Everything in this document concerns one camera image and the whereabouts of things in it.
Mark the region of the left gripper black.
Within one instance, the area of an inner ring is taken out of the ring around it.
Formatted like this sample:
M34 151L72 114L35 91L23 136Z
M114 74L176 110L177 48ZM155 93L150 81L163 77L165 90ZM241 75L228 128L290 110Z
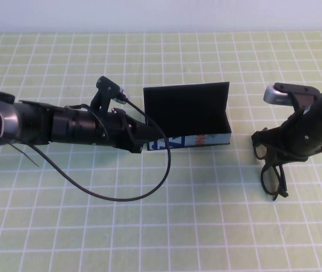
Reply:
M141 153L143 142L149 143L163 138L157 127L137 121L120 108L112 108L111 112L107 113L105 128L106 146L131 153Z

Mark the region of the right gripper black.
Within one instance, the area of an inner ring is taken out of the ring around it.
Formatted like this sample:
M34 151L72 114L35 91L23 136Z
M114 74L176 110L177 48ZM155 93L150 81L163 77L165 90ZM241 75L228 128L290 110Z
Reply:
M270 167L305 162L322 152L322 111L299 110L279 127L255 132L252 147L254 155Z

